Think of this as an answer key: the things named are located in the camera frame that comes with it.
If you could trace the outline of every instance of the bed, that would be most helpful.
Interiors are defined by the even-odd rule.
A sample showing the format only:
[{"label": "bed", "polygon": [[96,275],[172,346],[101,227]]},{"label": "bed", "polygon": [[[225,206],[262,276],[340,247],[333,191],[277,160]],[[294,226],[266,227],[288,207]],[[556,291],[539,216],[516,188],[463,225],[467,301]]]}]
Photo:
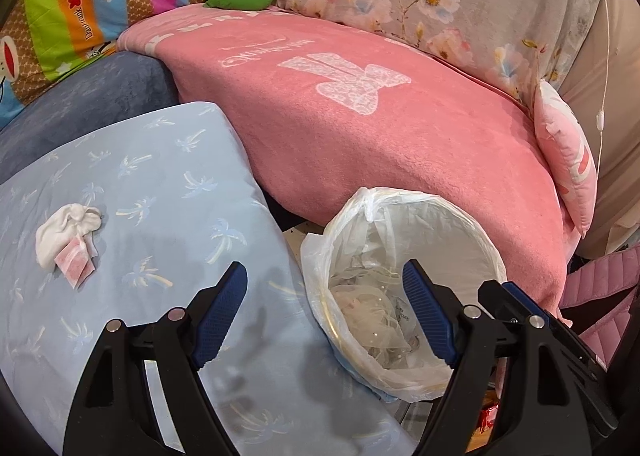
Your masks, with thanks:
[{"label": "bed", "polygon": [[[215,284],[234,260],[246,266],[249,290],[200,377],[240,453],[413,450],[382,402],[332,355],[242,144],[215,104],[170,107],[89,133],[0,185],[0,201],[8,210],[0,223],[0,370],[58,454],[104,324],[156,321]],[[97,270],[79,290],[34,257],[36,227],[71,201],[104,217],[94,233]],[[159,379],[149,371],[157,398]],[[165,442],[179,448],[161,401],[156,415]]]}]

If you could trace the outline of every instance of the trash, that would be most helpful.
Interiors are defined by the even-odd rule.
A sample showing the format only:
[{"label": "trash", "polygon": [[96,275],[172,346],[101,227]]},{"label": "trash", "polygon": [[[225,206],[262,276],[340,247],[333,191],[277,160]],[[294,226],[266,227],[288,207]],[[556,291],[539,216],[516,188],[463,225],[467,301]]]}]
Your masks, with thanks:
[{"label": "trash", "polygon": [[417,259],[439,285],[478,305],[483,281],[506,281],[504,263],[479,223],[436,195],[359,189],[301,248],[306,294],[337,359],[384,400],[441,396],[451,370],[435,357],[402,289]]}]

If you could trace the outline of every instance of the palm tree print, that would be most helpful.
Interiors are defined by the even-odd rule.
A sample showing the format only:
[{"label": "palm tree print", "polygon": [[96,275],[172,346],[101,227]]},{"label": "palm tree print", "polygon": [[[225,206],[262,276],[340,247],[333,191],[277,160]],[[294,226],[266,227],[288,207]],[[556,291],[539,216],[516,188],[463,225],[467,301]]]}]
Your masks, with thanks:
[{"label": "palm tree print", "polygon": [[64,173],[65,169],[68,168],[70,165],[71,165],[71,162],[69,162],[65,167],[62,167],[61,169],[57,170],[53,175],[51,175],[51,178],[49,178],[51,185],[56,185],[60,181],[60,178],[62,177],[62,173]]},{"label": "palm tree print", "polygon": [[51,281],[51,279],[53,279],[53,272],[47,273],[47,275],[44,276],[44,279],[42,280],[42,284],[38,287],[38,292],[36,293],[36,295],[38,297],[40,296],[40,294],[44,290],[44,287],[47,286],[47,283],[49,283]]},{"label": "palm tree print", "polygon": [[101,160],[111,155],[110,151],[101,151],[97,155],[93,151],[89,151],[89,167],[97,165]]},{"label": "palm tree print", "polygon": [[164,288],[172,287],[174,284],[171,281],[156,274],[158,269],[152,269],[147,266],[152,258],[153,256],[148,256],[133,265],[133,271],[123,276],[122,282],[132,287],[148,287],[149,283],[152,282]]},{"label": "palm tree print", "polygon": [[202,135],[206,129],[201,129],[200,131],[196,131],[193,135],[189,135],[185,140],[176,139],[175,145],[180,147],[182,151],[185,153],[191,153],[193,149],[198,146],[200,142],[198,140],[198,136]]},{"label": "palm tree print", "polygon": [[5,234],[9,232],[9,227],[11,226],[11,220],[7,216],[4,218],[4,223],[2,223],[2,228],[0,229],[0,242],[4,239]]},{"label": "palm tree print", "polygon": [[40,339],[42,339],[42,335],[44,334],[45,327],[40,326],[40,330],[36,334],[36,337],[27,337],[27,342],[22,346],[16,346],[12,350],[7,346],[7,351],[9,356],[13,360],[16,355],[31,355],[34,359],[39,359],[42,355],[40,353]]},{"label": "palm tree print", "polygon": [[94,137],[95,137],[95,131],[93,133],[89,133],[88,135],[85,135],[84,137],[79,139],[76,142],[76,145],[74,147],[78,147],[80,144],[84,144],[87,140],[93,139]]},{"label": "palm tree print", "polygon": [[126,216],[127,220],[131,220],[138,217],[138,221],[136,222],[136,227],[140,225],[140,222],[149,216],[150,207],[156,202],[156,197],[153,198],[143,198],[142,200],[138,200],[133,204],[133,207],[130,209],[118,209],[116,211],[116,216]]},{"label": "palm tree print", "polygon": [[173,126],[175,122],[171,122],[164,117],[158,117],[155,121],[145,124],[146,129],[159,128],[160,126]]},{"label": "palm tree print", "polygon": [[66,336],[74,342],[74,355],[78,355],[85,344],[90,343],[94,339],[94,332],[87,330],[86,323],[76,322],[74,327],[69,326],[64,317],[60,317],[60,322],[66,328]]},{"label": "palm tree print", "polygon": [[103,194],[104,189],[99,185],[95,185],[93,182],[89,182],[84,189],[82,189],[82,199],[84,200],[84,204],[89,206],[92,202],[95,201],[95,197],[98,194]]},{"label": "palm tree print", "polygon": [[129,157],[124,157],[122,162],[120,163],[120,168],[118,170],[118,178],[122,178],[123,176],[129,176],[135,170],[137,170],[138,165],[146,160],[151,160],[151,155],[145,155],[144,157],[133,157],[129,160]]},{"label": "palm tree print", "polygon": [[16,247],[17,252],[20,252],[22,250],[22,248],[24,247],[24,242],[27,240],[29,236],[30,236],[29,231],[24,229],[20,233],[20,236],[18,236],[18,239],[12,241],[12,245],[17,245]]},{"label": "palm tree print", "polygon": [[207,263],[213,265],[224,252],[229,252],[233,246],[233,241],[238,241],[242,245],[246,245],[246,240],[241,232],[229,228],[229,223],[222,218],[216,220],[213,226],[213,234],[211,239],[219,239],[218,248],[207,258]]},{"label": "palm tree print", "polygon": [[275,418],[271,411],[265,409],[259,418],[254,415],[242,411],[238,404],[230,404],[231,409],[241,419],[243,428],[255,433],[251,438],[245,438],[244,443],[263,443],[273,438],[274,434],[286,434],[293,426],[293,422],[285,422],[284,417],[279,414]]},{"label": "palm tree print", "polygon": [[22,296],[22,289],[18,287],[18,283],[20,282],[20,278],[14,281],[13,288],[9,291],[9,295],[11,296],[11,300],[16,303],[24,303],[24,298]]},{"label": "palm tree print", "polygon": [[33,197],[34,194],[38,192],[38,189],[34,189],[29,194],[23,194],[22,199],[20,200],[20,210],[24,211],[29,204],[29,200]]},{"label": "palm tree print", "polygon": [[202,192],[213,191],[217,186],[217,184],[213,182],[213,178],[207,180],[203,176],[200,180],[196,180],[193,178],[190,171],[184,173],[183,176],[187,181],[187,185],[185,185],[185,187],[190,190],[187,194],[182,196],[183,198],[193,198]]},{"label": "palm tree print", "polygon": [[374,432],[357,434],[353,436],[353,439],[362,445],[363,450],[377,447],[385,452],[389,452],[397,446],[400,439],[398,424],[394,426],[389,420],[381,420],[378,422],[378,428]]}]

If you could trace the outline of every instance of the pink quilted fabric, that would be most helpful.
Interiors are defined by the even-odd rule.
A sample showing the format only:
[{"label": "pink quilted fabric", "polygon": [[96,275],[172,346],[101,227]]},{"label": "pink quilted fabric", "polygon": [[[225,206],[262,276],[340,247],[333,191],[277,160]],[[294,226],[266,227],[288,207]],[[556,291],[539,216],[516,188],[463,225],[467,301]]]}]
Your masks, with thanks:
[{"label": "pink quilted fabric", "polygon": [[190,5],[135,24],[118,47],[161,59],[182,102],[219,104],[255,178],[290,211],[325,224],[363,186],[439,194],[556,310],[579,234],[507,96],[415,48],[276,11]]},{"label": "pink quilted fabric", "polygon": [[582,127],[545,80],[536,90],[534,122],[538,145],[576,228],[585,236],[596,205],[598,176]]},{"label": "pink quilted fabric", "polygon": [[[639,277],[640,245],[595,259],[567,276],[560,308],[583,305],[588,301],[631,289],[638,284]],[[609,364],[620,343],[622,332],[629,321],[628,310],[634,296],[635,292],[631,292],[606,316],[580,335],[606,364]]]},{"label": "pink quilted fabric", "polygon": [[631,292],[613,310],[580,334],[580,338],[600,357],[606,366],[609,366],[616,348],[620,344],[622,333],[629,322],[629,307],[635,296],[636,293]]}]

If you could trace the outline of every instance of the cartoon monkey face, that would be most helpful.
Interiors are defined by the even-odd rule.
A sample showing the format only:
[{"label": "cartoon monkey face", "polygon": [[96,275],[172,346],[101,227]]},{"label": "cartoon monkey face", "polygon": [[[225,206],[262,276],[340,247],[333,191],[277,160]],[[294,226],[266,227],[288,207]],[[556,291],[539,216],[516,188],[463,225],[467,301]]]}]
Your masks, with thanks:
[{"label": "cartoon monkey face", "polygon": [[0,40],[0,102],[4,96],[4,81],[13,82],[20,75],[18,52],[14,40],[5,36]]},{"label": "cartoon monkey face", "polygon": [[101,54],[106,54],[108,51],[110,51],[111,48],[115,48],[115,46],[115,41],[105,42],[101,43],[100,45],[92,46],[91,49],[86,53],[86,58],[91,59],[95,58],[96,56],[100,56]]}]

